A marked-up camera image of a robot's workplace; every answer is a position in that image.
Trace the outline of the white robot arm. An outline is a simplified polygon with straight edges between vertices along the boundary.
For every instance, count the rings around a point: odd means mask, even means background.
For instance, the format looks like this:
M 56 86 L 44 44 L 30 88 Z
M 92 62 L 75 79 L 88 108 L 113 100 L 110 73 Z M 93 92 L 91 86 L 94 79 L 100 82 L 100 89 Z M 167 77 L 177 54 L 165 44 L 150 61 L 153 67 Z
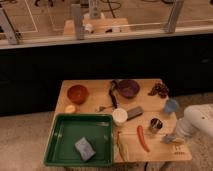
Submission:
M 183 143 L 197 132 L 213 138 L 213 104 L 190 105 L 178 119 L 174 129 L 175 143 Z

